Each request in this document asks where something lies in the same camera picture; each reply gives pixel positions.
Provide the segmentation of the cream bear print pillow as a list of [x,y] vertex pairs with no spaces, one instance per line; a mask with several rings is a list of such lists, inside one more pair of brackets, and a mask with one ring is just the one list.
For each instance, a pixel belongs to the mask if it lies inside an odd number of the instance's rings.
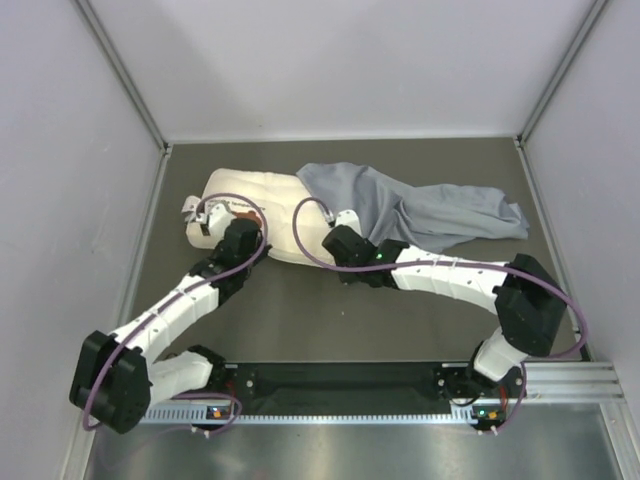
[[315,258],[328,264],[334,263],[333,257],[322,247],[329,227],[317,204],[305,204],[297,222],[292,222],[295,207],[310,196],[296,176],[221,168],[211,174],[202,195],[207,197],[216,193],[221,193],[221,199],[229,204],[232,211],[241,215],[252,215],[254,209],[244,201],[230,198],[230,193],[246,197],[261,208],[267,220],[271,258],[293,264],[315,265],[296,244],[293,232],[297,231],[303,246]]

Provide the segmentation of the grey fabric pillowcase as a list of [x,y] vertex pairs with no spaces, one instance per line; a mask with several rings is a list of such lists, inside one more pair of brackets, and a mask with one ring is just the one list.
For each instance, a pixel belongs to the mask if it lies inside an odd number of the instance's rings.
[[520,206],[497,188],[411,186],[348,162],[308,163],[296,176],[332,212],[356,212],[362,235],[375,244],[401,240],[440,253],[475,239],[528,238]]

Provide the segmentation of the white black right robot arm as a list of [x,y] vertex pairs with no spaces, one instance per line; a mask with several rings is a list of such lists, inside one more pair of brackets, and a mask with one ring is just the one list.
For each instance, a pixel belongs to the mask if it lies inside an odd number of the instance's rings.
[[533,257],[465,268],[465,259],[427,252],[406,242],[385,240],[375,246],[366,239],[325,240],[323,247],[339,267],[402,263],[402,268],[342,273],[347,283],[373,288],[424,291],[479,306],[498,318],[499,327],[474,351],[465,373],[466,388],[487,396],[509,371],[528,357],[548,357],[564,317],[566,303],[529,280],[557,284]]

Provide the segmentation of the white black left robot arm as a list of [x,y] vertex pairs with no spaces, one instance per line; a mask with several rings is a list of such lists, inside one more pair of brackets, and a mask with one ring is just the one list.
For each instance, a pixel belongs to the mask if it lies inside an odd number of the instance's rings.
[[99,426],[124,434],[148,409],[196,391],[216,396],[226,387],[224,360],[203,346],[161,359],[188,328],[239,292],[267,254],[261,226],[236,217],[213,252],[197,262],[165,297],[134,320],[84,340],[69,393],[90,431]]

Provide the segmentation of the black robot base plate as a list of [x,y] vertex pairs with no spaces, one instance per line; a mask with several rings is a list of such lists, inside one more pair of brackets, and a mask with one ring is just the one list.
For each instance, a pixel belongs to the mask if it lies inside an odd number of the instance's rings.
[[498,381],[474,373],[466,363],[440,362],[293,362],[214,365],[205,389],[247,398],[269,396],[282,388],[351,392],[411,389],[434,400],[517,398],[524,387],[513,367]]

